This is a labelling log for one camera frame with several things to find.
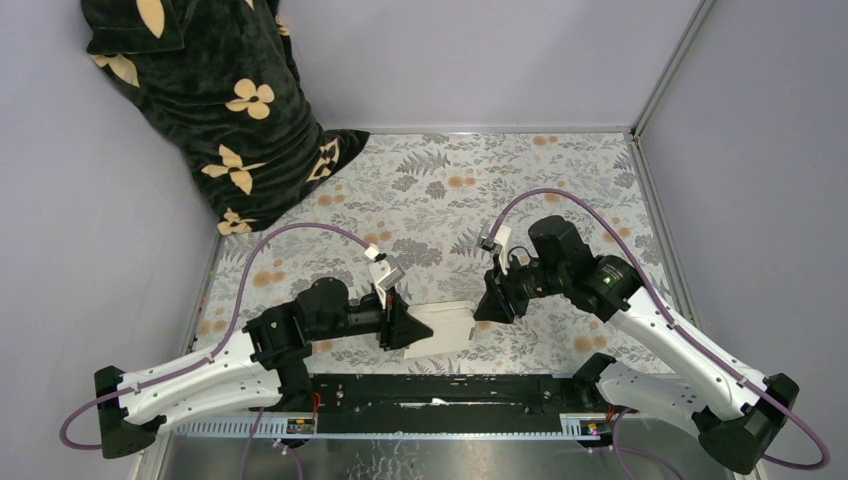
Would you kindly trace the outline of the white cardboard paper box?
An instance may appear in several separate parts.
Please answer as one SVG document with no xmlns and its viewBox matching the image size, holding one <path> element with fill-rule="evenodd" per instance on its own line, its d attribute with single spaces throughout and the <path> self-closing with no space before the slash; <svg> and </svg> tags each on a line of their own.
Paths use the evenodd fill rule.
<svg viewBox="0 0 848 480">
<path fill-rule="evenodd" d="M 454 353 L 466 349 L 474 338 L 476 322 L 473 301 L 451 301 L 413 305 L 408 312 L 433 330 L 429 338 L 404 350 L 405 359 Z"/>
</svg>

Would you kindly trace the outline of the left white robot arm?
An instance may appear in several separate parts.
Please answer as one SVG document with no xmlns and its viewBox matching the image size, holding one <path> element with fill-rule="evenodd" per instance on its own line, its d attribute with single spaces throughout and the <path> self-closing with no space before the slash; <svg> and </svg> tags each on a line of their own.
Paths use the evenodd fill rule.
<svg viewBox="0 0 848 480">
<path fill-rule="evenodd" d="M 208 347 L 146 371 L 106 367 L 96 391 L 112 394 L 97 408 L 106 459 L 137 453 L 158 434 L 203 416 L 239 409 L 296 411 L 310 407 L 314 388 L 304 360 L 316 341 L 374 333 L 385 350 L 433 337 L 431 304 L 408 305 L 394 289 L 349 298 L 340 280 L 324 277 L 293 301 L 265 310 Z"/>
</svg>

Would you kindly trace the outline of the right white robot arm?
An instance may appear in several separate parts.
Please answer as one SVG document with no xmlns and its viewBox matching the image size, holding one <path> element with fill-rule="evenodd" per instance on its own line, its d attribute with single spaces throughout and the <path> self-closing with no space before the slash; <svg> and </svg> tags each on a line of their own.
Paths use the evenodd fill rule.
<svg viewBox="0 0 848 480">
<path fill-rule="evenodd" d="M 593 254 L 563 217 L 538 220 L 528 234 L 536 253 L 521 263 L 510 253 L 508 227 L 493 237 L 481 232 L 478 245 L 491 253 L 493 266 L 484 275 L 475 319 L 511 323 L 525 315 L 530 300 L 563 296 L 637 340 L 677 376 L 639 373 L 610 355 L 594 354 L 575 375 L 579 407 L 597 412 L 609 403 L 645 413 L 696 438 L 726 469 L 751 473 L 785 426 L 798 384 L 725 351 L 664 300 L 654 300 L 626 260 Z"/>
</svg>

